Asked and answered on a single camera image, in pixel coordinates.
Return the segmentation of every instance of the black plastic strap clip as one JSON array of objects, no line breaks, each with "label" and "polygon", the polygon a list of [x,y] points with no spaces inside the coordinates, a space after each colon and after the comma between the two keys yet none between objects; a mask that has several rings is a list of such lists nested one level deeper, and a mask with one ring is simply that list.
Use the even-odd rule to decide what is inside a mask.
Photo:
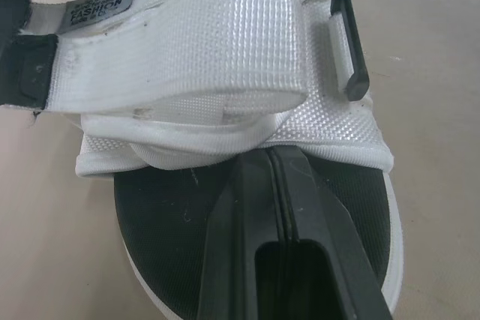
[{"label": "black plastic strap clip", "polygon": [[0,14],[0,105],[45,109],[58,38],[18,35],[30,0],[0,0]]},{"label": "black plastic strap clip", "polygon": [[346,38],[352,57],[353,75],[346,84],[345,93],[349,101],[361,100],[370,87],[367,65],[360,43],[359,30],[353,13],[352,0],[331,0],[332,16],[341,13],[345,24]]},{"label": "black plastic strap clip", "polygon": [[0,104],[45,109],[58,37],[19,35],[0,58]]}]

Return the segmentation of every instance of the black strap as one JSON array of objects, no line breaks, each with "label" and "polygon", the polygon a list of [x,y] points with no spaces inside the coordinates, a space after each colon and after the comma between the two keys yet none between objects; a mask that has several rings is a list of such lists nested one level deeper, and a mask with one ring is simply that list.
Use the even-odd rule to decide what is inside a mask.
[{"label": "black strap", "polygon": [[296,147],[238,157],[205,242],[197,320],[392,319],[351,216]]},{"label": "black strap", "polygon": [[0,0],[0,14],[0,105],[45,109],[58,38],[19,35],[30,0]]}]

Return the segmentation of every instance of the brand label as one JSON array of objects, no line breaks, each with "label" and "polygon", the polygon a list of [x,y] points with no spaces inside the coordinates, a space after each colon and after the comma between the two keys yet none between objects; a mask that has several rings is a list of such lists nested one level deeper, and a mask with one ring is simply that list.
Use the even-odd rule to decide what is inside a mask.
[{"label": "brand label", "polygon": [[67,3],[59,33],[101,22],[126,11],[133,0],[76,0]]}]

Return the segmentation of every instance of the black buckle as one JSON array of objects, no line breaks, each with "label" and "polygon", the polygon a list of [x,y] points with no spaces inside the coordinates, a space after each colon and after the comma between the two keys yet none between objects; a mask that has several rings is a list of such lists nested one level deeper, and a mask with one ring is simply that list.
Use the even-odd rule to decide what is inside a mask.
[{"label": "black buckle", "polygon": [[361,100],[370,87],[367,65],[360,43],[359,30],[353,13],[352,0],[331,0],[330,12],[332,15],[340,12],[345,24],[346,38],[352,56],[353,75],[346,84],[346,96],[349,101]]},{"label": "black buckle", "polygon": [[58,37],[19,35],[0,59],[0,104],[45,109]]},{"label": "black buckle", "polygon": [[18,35],[30,0],[0,0],[0,14],[0,105],[44,109],[58,38]]}]

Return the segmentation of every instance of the beige floor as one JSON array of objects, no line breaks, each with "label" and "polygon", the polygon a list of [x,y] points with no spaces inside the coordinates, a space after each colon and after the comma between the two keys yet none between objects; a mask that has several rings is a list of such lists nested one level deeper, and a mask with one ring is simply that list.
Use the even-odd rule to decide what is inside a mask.
[{"label": "beige floor", "polygon": [[[397,320],[480,319],[480,0],[353,0],[405,237]],[[162,319],[80,132],[0,110],[0,319]]]}]

